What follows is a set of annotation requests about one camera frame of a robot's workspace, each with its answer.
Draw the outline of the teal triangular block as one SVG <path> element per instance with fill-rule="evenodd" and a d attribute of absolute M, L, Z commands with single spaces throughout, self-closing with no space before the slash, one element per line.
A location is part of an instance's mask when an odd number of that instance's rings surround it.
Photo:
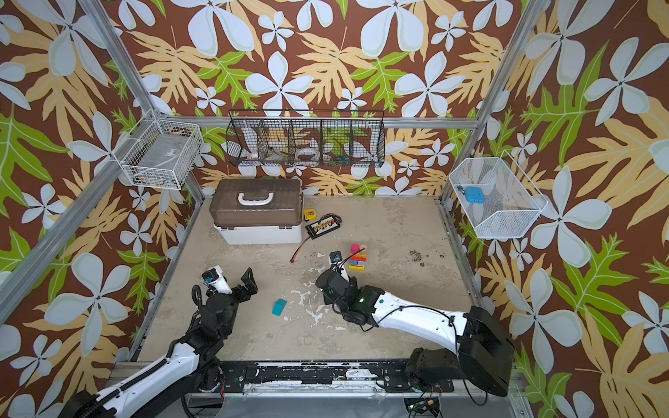
<path fill-rule="evenodd" d="M 272 308 L 272 314 L 278 317 L 282 316 L 283 310 L 287 306 L 287 301 L 284 299 L 278 299 L 275 301 L 273 308 Z"/>

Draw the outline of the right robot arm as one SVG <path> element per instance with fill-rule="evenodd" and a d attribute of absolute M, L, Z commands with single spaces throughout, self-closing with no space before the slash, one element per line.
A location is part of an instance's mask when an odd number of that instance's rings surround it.
<path fill-rule="evenodd" d="M 315 285 L 327 305 L 364 332 L 395 329 L 439 346 L 412 353 L 406 373 L 413 386 L 428 388 L 462 379 L 490 395 L 508 395 L 515 345 L 485 309 L 472 306 L 465 313 L 419 305 L 379 287 L 358 287 L 356 278 L 339 266 L 323 272 Z"/>

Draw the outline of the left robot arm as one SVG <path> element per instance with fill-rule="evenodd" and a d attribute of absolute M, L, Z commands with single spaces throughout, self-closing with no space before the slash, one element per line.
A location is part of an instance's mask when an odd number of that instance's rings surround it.
<path fill-rule="evenodd" d="M 214 389 L 221 361 L 217 353 L 233 332 L 241 303 L 258 293 L 252 268 L 230 287 L 211 269 L 204 274 L 207 299 L 195 285 L 191 296 L 197 310 L 186 334 L 170 343 L 167 353 L 125 380 L 91 394 L 83 390 L 64 404 L 61 417 L 155 417 L 187 394 Z"/>

